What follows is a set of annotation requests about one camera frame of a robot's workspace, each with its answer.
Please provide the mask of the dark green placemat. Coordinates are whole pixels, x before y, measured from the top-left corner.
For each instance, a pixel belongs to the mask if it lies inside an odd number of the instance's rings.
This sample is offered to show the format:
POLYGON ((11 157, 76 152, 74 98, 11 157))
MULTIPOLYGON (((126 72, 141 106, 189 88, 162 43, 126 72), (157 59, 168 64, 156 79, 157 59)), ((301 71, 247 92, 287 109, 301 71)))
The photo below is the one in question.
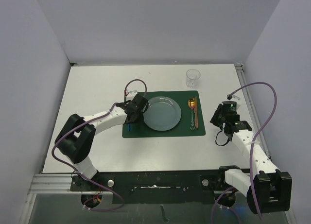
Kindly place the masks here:
POLYGON ((128 126, 127 124, 124 124, 122 126, 123 138, 189 137, 204 136, 206 134, 199 93, 197 90, 147 92, 146 99, 150 100, 157 96, 169 97, 179 104, 182 115, 178 125, 168 131, 156 131, 149 128, 143 120, 143 122, 131 124, 131 131, 128 132, 128 126), (195 98, 195 96, 197 96, 198 101, 199 128, 195 128, 194 131, 192 131, 190 130, 191 109, 188 107, 188 100, 190 97, 195 98))

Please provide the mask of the copper knife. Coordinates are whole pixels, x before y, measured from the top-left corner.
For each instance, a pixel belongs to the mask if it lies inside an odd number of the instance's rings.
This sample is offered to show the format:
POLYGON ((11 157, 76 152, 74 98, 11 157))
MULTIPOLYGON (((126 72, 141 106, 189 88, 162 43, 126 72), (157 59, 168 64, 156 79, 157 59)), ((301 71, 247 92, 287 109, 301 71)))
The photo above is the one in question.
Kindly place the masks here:
POLYGON ((195 124, 195 128, 198 129, 199 128, 199 124, 198 124, 198 101, 197 101, 197 96, 195 96, 194 98, 195 101, 195 107, 194 107, 194 114, 195 114, 195 118, 194 118, 194 124, 195 124))

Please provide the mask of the teal round plate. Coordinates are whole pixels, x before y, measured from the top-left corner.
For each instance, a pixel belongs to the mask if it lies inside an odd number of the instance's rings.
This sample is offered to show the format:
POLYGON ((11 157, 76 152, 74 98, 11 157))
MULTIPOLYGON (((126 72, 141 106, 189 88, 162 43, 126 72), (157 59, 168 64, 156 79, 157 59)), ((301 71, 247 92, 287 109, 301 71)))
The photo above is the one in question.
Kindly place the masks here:
POLYGON ((153 97, 148 101, 148 109, 144 113, 144 123, 156 131, 168 131, 178 125, 182 111, 179 104, 164 96, 153 97))

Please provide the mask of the gold iridescent spoon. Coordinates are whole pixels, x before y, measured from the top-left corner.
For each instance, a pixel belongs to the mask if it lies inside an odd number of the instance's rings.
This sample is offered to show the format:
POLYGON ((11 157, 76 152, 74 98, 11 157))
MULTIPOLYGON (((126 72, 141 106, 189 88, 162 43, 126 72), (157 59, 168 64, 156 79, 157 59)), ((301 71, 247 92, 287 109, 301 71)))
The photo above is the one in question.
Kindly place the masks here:
POLYGON ((194 123, 194 108, 196 107, 195 99, 193 97, 190 97, 188 100, 188 107, 191 109, 191 122, 190 122, 190 130, 194 131, 195 129, 195 123, 194 123))

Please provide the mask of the clear plastic cup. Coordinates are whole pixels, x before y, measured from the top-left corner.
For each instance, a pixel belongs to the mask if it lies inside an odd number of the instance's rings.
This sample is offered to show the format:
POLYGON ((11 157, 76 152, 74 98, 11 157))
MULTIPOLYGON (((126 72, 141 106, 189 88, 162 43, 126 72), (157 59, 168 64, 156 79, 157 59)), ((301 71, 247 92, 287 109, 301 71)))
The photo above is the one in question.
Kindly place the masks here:
POLYGON ((186 72, 186 86, 189 88, 195 88, 198 85, 198 80, 201 77, 200 71, 196 69, 189 69, 186 72))

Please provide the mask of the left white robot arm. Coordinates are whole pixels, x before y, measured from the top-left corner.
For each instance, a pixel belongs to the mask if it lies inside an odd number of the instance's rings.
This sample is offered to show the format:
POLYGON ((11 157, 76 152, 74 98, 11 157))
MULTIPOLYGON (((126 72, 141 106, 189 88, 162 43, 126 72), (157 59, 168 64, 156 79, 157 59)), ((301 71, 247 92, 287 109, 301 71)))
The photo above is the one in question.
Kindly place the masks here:
POLYGON ((73 114, 58 134, 52 156, 79 173, 87 190, 94 190, 99 184, 98 171, 89 158, 94 137, 117 125, 142 122, 147 109, 145 95, 132 91, 125 102, 114 103, 109 110, 86 117, 73 114))

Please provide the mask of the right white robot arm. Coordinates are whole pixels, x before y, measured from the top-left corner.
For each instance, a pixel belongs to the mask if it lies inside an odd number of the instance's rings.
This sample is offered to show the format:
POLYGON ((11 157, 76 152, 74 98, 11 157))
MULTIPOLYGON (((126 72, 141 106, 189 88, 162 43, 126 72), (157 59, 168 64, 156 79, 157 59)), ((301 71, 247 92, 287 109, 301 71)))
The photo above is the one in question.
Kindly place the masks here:
POLYGON ((237 103, 224 101, 218 105, 210 121, 220 128, 249 162, 250 174, 240 169, 228 169, 216 177, 221 189, 236 188, 247 199, 254 214, 283 212, 290 208, 292 177, 282 172, 252 137, 254 132, 246 121, 240 120, 237 103))

